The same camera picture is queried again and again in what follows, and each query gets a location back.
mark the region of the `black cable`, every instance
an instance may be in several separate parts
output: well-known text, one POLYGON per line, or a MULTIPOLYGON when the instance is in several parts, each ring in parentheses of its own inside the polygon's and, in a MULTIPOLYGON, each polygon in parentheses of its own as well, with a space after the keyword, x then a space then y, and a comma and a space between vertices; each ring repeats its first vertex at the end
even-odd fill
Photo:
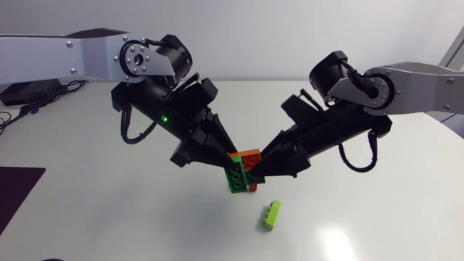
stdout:
POLYGON ((132 106, 130 104, 124 105, 121 113, 121 136, 123 137, 125 143, 132 145, 137 144, 146 138, 157 125, 157 123, 153 122, 143 133, 140 133, 138 137, 128 138, 129 125, 131 124, 131 113, 132 106))
POLYGON ((164 41, 153 41, 150 39, 146 39, 145 41, 147 44, 152 46, 164 46, 166 44, 164 41))
POLYGON ((21 109, 20 109, 19 115, 16 116, 15 118, 13 118, 13 119, 11 118, 11 114, 9 112, 2 112, 2 113, 7 113, 9 115, 9 119, 7 121, 4 121, 0 125, 0 135, 3 133, 4 129, 7 126, 9 126, 12 123, 16 122, 20 118, 26 116, 28 113, 32 112, 35 109, 39 109, 39 108, 44 107, 44 106, 46 106, 48 104, 56 102, 63 95, 71 94, 71 93, 74 93, 74 92, 80 90, 86 83, 88 83, 87 80, 74 80, 74 81, 68 83, 67 85, 63 85, 60 88, 58 88, 58 90, 55 91, 47 99, 44 99, 43 101, 40 101, 40 102, 36 102, 36 103, 32 103, 32 104, 22 106, 21 109), (78 85, 78 87, 69 89, 69 87, 75 86, 75 85, 78 85))
POLYGON ((367 167, 355 167, 349 163, 347 156, 345 155, 345 150, 343 145, 339 144, 340 156, 343 162, 352 170, 359 173, 366 173, 369 170, 372 170, 377 163, 377 135, 373 131, 370 131, 368 134, 370 149, 372 150, 372 162, 367 167))
POLYGON ((375 98, 377 93, 372 93, 369 89, 369 86, 364 83, 363 79, 361 78, 361 75, 357 73, 357 71, 348 64, 347 61, 341 60, 340 63, 348 70, 348 78, 351 80, 353 85, 363 93, 365 93, 367 96, 370 98, 375 98))
POLYGON ((455 113, 455 114, 453 114, 453 115, 451 115, 451 116, 449 116, 448 118, 446 118, 446 119, 442 120, 442 121, 441 121, 441 123, 443 123, 443 122, 444 122, 444 121, 446 121, 446 120, 449 120, 449 119, 451 119, 451 118, 452 118, 452 117, 454 117, 454 116, 456 116, 456 113, 455 113))

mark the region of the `orange lego brick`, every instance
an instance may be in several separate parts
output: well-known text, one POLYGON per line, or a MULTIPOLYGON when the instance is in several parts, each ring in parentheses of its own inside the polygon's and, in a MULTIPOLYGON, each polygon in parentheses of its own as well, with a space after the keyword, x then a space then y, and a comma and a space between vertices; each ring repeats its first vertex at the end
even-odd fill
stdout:
POLYGON ((245 171, 250 171, 261 160, 259 149, 252 149, 244 152, 234 152, 230 153, 229 156, 241 157, 241 161, 244 163, 245 171))

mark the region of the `white wall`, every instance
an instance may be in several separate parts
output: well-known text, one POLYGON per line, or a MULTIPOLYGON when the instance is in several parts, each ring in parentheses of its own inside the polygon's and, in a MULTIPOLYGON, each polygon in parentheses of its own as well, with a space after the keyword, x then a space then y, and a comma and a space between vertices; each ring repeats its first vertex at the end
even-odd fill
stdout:
POLYGON ((172 33, 204 77, 306 80, 339 49, 362 72, 405 60, 437 64, 464 25, 463 10, 462 0, 2 0, 0 33, 172 33))

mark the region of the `black mat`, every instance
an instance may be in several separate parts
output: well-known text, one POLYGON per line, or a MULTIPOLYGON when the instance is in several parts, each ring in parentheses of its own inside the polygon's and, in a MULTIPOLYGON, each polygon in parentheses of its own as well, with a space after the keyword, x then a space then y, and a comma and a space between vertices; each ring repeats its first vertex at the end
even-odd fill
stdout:
POLYGON ((0 235, 44 172, 37 167, 0 167, 0 235))

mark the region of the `lego stud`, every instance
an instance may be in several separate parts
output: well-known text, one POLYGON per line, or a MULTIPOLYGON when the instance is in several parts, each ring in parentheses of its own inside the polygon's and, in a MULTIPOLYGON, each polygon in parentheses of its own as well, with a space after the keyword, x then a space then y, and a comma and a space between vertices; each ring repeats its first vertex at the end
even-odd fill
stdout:
POLYGON ((232 175, 232 180, 234 180, 234 181, 240 180, 240 175, 238 173, 233 174, 232 175))

